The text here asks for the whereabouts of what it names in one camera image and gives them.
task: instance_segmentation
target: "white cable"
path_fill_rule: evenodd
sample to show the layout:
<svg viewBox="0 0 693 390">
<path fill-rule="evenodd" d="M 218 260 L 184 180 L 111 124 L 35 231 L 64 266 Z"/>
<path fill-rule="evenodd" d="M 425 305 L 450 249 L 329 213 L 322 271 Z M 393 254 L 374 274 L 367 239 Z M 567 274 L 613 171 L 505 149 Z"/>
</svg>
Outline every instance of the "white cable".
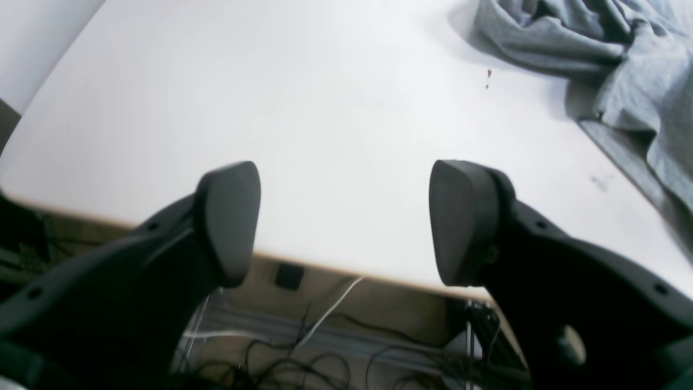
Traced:
<svg viewBox="0 0 693 390">
<path fill-rule="evenodd" d="M 270 345 L 276 345 L 269 337 L 259 333 L 246 332 L 244 330 L 215 330 L 211 332 L 185 332 L 183 337 L 190 339 L 204 339 L 207 337 L 246 337 L 248 339 L 258 340 Z"/>
<path fill-rule="evenodd" d="M 347 294 L 351 291 L 351 289 L 353 289 L 353 287 L 356 286 L 361 280 L 363 280 L 363 276 L 361 276 L 360 278 L 354 280 L 354 281 L 351 283 L 351 285 L 349 286 L 349 288 L 347 288 L 346 291 L 344 291 L 344 293 L 342 294 L 342 296 L 340 296 L 340 298 L 337 299 L 337 302 L 335 302 L 334 305 L 330 306 L 330 308 L 327 309 L 327 311 L 325 312 L 325 314 L 323 314 L 322 317 L 320 317 L 320 319 L 317 320 L 317 322 L 315 323 L 315 325 L 313 325 L 313 327 L 308 331 L 308 333 L 306 333 L 306 336 L 305 336 L 304 338 L 302 338 L 301 341 L 299 341 L 298 343 L 296 343 L 296 346 L 295 346 L 294 348 L 298 348 L 298 347 L 304 345 L 304 344 L 308 341 L 308 339 L 310 338 L 310 336 L 312 336 L 313 333 L 315 333 L 315 330 L 317 329 L 317 327 L 320 326 L 320 324 L 322 323 L 322 321 L 325 321 L 325 319 L 327 318 L 327 316 L 330 315 L 330 313 L 333 312 L 333 311 L 337 308 L 337 306 L 340 305 L 340 303 L 342 303 L 342 301 L 347 297 Z"/>
</svg>

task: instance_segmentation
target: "white table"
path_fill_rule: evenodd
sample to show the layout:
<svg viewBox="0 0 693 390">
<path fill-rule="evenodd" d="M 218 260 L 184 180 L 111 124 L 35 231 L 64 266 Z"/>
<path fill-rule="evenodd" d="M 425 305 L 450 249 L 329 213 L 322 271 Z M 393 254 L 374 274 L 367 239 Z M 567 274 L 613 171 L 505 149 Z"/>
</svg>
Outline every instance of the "white table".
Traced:
<svg viewBox="0 0 693 390">
<path fill-rule="evenodd" d="M 433 162 L 470 160 L 506 172 L 569 234 L 693 296 L 693 267 L 657 211 L 566 115 L 567 82 L 470 46 L 451 23 L 467 34 L 474 11 L 107 1 L 16 129 L 0 186 L 25 205 L 135 226 L 206 171 L 253 160 L 259 253 L 484 298 L 442 286 L 428 216 Z"/>
</svg>

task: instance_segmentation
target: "gray cloth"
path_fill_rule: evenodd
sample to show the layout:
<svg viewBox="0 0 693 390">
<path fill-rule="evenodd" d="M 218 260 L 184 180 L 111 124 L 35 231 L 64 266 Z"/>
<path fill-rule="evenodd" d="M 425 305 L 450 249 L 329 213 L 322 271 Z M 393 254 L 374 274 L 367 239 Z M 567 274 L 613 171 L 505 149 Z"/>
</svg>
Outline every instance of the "gray cloth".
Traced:
<svg viewBox="0 0 693 390">
<path fill-rule="evenodd" d="M 581 127 L 661 210 L 677 213 L 658 182 L 690 215 L 692 0 L 480 0 L 475 27 L 516 61 L 600 84 Z"/>
</svg>

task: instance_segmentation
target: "wire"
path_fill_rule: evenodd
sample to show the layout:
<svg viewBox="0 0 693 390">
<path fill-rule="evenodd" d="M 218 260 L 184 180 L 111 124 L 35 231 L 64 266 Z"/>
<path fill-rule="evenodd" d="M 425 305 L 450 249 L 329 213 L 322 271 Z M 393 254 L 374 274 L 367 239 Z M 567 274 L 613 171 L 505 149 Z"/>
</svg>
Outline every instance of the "wire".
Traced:
<svg viewBox="0 0 693 390">
<path fill-rule="evenodd" d="M 311 367 L 311 368 L 314 368 L 315 365 L 316 365 L 319 361 L 328 359 L 328 358 L 330 358 L 330 357 L 336 359 L 337 361 L 339 361 L 340 363 L 342 363 L 342 365 L 344 366 L 344 371 L 346 372 L 346 384 L 345 384 L 345 387 L 348 388 L 349 385 L 350 385 L 350 383 L 351 383 L 351 368 L 349 368 L 349 363 L 347 362 L 347 360 L 346 360 L 345 358 L 343 358 L 343 357 L 337 355 L 336 353 L 323 353 L 322 355 L 316 356 L 316 357 L 312 358 L 312 359 L 308 362 L 308 366 Z M 303 380 L 301 381 L 301 388 L 306 387 L 306 378 L 307 378 L 307 377 L 308 377 L 308 375 L 304 374 Z"/>
<path fill-rule="evenodd" d="M 244 330 L 216 330 L 210 332 L 185 332 L 183 337 L 188 337 L 189 339 L 206 339 L 207 337 L 246 337 L 248 339 L 262 341 L 265 344 L 275 346 L 269 337 L 253 332 L 246 332 Z"/>
<path fill-rule="evenodd" d="M 55 241 L 48 241 L 48 243 L 52 245 L 55 249 L 57 249 L 59 252 L 62 252 L 63 255 L 66 255 L 67 257 L 75 257 L 74 253 L 68 251 L 67 249 L 65 249 L 64 246 L 60 245 L 59 243 Z"/>
<path fill-rule="evenodd" d="M 310 373 L 311 375 L 315 375 L 316 377 L 320 378 L 323 382 L 325 382 L 330 388 L 334 390 L 346 390 L 349 388 L 347 384 L 343 384 L 340 386 L 340 380 L 337 380 L 335 378 L 331 378 L 317 370 L 315 370 L 313 367 L 301 363 L 297 360 L 290 359 L 290 358 L 285 358 L 285 359 L 280 359 L 277 360 L 276 362 L 272 363 L 265 371 L 257 375 L 257 379 L 254 381 L 253 385 L 255 388 L 259 388 L 260 385 L 267 379 L 272 377 L 273 371 L 279 368 L 282 364 L 291 364 L 293 366 L 296 366 L 298 368 L 298 371 L 303 371 Z"/>
<path fill-rule="evenodd" d="M 83 239 L 72 239 L 72 238 L 61 238 L 61 237 L 46 237 L 47 240 L 55 241 L 55 242 L 64 242 L 66 244 L 77 244 L 77 245 L 86 245 L 86 246 L 102 246 L 105 244 L 105 242 L 99 242 L 99 241 L 89 241 L 89 240 L 83 240 Z"/>
<path fill-rule="evenodd" d="M 434 347 L 434 348 L 439 348 L 439 347 L 441 347 L 441 344 L 428 343 L 428 342 L 426 342 L 426 341 L 422 341 L 422 340 L 416 339 L 416 338 L 414 338 L 414 337 L 411 337 L 410 335 L 408 335 L 408 334 L 406 334 L 406 333 L 404 333 L 404 332 L 400 332 L 399 330 L 395 330 L 395 329 L 391 329 L 391 328 L 385 328 L 385 327 L 383 327 L 383 326 L 377 326 L 377 325 L 372 325 L 372 324 L 369 324 L 369 323 L 365 323 L 365 322 L 363 322 L 363 321 L 361 321 L 361 320 L 358 320 L 358 319 L 356 319 L 356 318 L 354 318 L 354 317 L 352 317 L 352 316 L 350 316 L 350 315 L 348 315 L 348 314 L 344 314 L 344 313 L 335 313 L 335 314 L 330 314 L 330 315 L 327 317 L 327 319 L 338 319 L 338 318 L 345 319 L 345 320 L 347 320 L 348 322 L 353 323 L 354 325 L 360 326 L 361 328 L 366 328 L 366 329 L 370 329 L 370 330 L 375 330 L 375 331 L 378 331 L 378 332 L 390 333 L 390 334 L 392 334 L 392 335 L 394 335 L 394 336 L 397 336 L 397 337 L 401 338 L 402 340 L 409 341 L 410 343 L 419 344 L 419 345 L 421 345 L 421 346 Z"/>
<path fill-rule="evenodd" d="M 301 319 L 301 327 L 299 328 L 299 334 L 296 335 L 296 340 L 294 341 L 294 348 L 291 350 L 293 352 L 294 349 L 296 349 L 296 345 L 299 343 L 301 340 L 301 337 L 303 336 L 303 330 L 306 327 L 306 319 L 308 318 L 308 312 L 310 311 L 310 303 L 306 307 L 306 311 L 304 312 L 304 316 Z"/>
<path fill-rule="evenodd" d="M 342 294 L 342 296 L 340 296 L 340 298 L 337 299 L 337 302 L 335 302 L 332 306 L 330 306 L 329 309 L 327 309 L 327 311 L 325 312 L 325 314 L 323 314 L 322 317 L 320 317 L 320 319 L 317 320 L 317 322 L 315 323 L 315 325 L 313 325 L 313 326 L 310 328 L 310 330 L 308 331 L 308 333 L 306 333 L 306 336 L 304 336 L 303 338 L 301 338 L 301 341 L 299 341 L 299 342 L 296 343 L 296 345 L 295 345 L 294 348 L 301 347 L 301 346 L 303 346 L 306 342 L 308 342 L 308 339 L 313 335 L 313 333 L 315 333 L 315 330 L 320 326 L 320 324 L 322 323 L 322 321 L 325 321 L 325 319 L 327 318 L 327 316 L 329 316 L 330 313 L 332 313 L 332 312 L 334 311 L 334 309 L 336 309 L 337 306 L 339 306 L 340 303 L 342 303 L 342 301 L 347 297 L 347 294 L 349 294 L 349 292 L 351 291 L 351 289 L 353 289 L 354 286 L 356 286 L 361 280 L 363 280 L 363 276 L 361 276 L 360 278 L 355 279 L 355 280 L 351 283 L 351 285 L 349 286 L 349 288 L 347 288 L 347 289 L 344 291 L 344 293 Z"/>
<path fill-rule="evenodd" d="M 491 339 L 491 343 L 489 344 L 489 353 L 486 354 L 486 362 L 487 362 L 488 364 L 491 363 L 491 353 L 493 352 L 493 345 L 495 344 L 495 341 L 496 341 L 496 339 L 498 338 L 498 335 L 500 334 L 500 324 L 501 324 L 501 322 L 500 322 L 500 319 L 499 319 L 498 317 L 496 317 L 496 318 L 498 319 L 498 328 L 496 328 L 495 334 L 493 335 L 493 338 Z"/>
<path fill-rule="evenodd" d="M 389 351 L 389 350 L 406 350 L 406 351 L 411 352 L 411 353 L 417 353 L 417 354 L 419 354 L 419 355 L 421 355 L 421 356 L 424 356 L 424 357 L 428 358 L 431 362 L 433 362 L 434 364 L 436 364 L 436 365 L 439 367 L 439 369 L 440 369 L 441 371 L 443 371 L 443 372 L 446 371 L 445 369 L 443 369 L 443 368 L 441 367 L 441 362 L 437 362 L 435 359 L 433 359 L 433 357 L 432 357 L 431 354 L 429 354 L 429 353 L 425 353 L 425 352 L 422 352 L 422 351 L 420 351 L 420 350 L 415 350 L 415 349 L 406 348 L 406 347 L 400 347 L 400 346 L 387 346 L 387 347 L 381 348 L 378 352 L 374 353 L 374 354 L 371 356 L 371 359 L 368 361 L 368 365 L 366 365 L 366 372 L 365 372 L 365 374 L 364 374 L 364 383 L 365 383 L 366 390 L 370 390 L 370 386 L 369 386 L 369 383 L 368 383 L 368 374 L 369 374 L 369 372 L 370 372 L 370 370 L 371 370 L 371 366 L 373 366 L 373 363 L 376 361 L 376 359 L 378 359 L 378 356 L 383 355 L 384 353 L 386 353 L 386 352 Z"/>
</svg>

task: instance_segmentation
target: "white wall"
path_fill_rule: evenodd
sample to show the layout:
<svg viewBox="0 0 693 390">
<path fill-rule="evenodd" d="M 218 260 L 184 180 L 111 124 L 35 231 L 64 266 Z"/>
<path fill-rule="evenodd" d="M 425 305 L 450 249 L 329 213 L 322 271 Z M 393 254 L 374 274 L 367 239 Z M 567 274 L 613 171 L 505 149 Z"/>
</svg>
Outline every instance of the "white wall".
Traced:
<svg viewBox="0 0 693 390">
<path fill-rule="evenodd" d="M 105 0 L 0 0 L 0 99 L 24 114 Z"/>
</svg>

